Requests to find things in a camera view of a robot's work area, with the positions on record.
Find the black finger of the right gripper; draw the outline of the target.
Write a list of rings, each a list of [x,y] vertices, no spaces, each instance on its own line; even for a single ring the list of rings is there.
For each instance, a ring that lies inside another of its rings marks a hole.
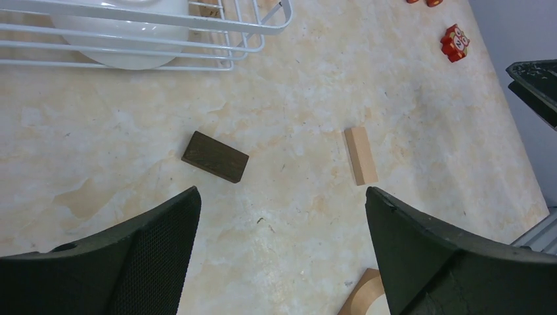
[[[556,59],[515,62],[506,69],[508,88],[556,130]]]

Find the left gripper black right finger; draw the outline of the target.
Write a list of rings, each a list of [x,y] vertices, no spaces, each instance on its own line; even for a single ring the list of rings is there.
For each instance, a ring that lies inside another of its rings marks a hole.
[[[555,314],[556,257],[423,213],[377,187],[365,209],[392,314]]]

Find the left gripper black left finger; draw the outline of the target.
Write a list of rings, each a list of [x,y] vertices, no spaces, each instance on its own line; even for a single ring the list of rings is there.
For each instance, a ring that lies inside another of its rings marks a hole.
[[[53,250],[1,258],[2,314],[176,314],[198,229],[191,187]]]

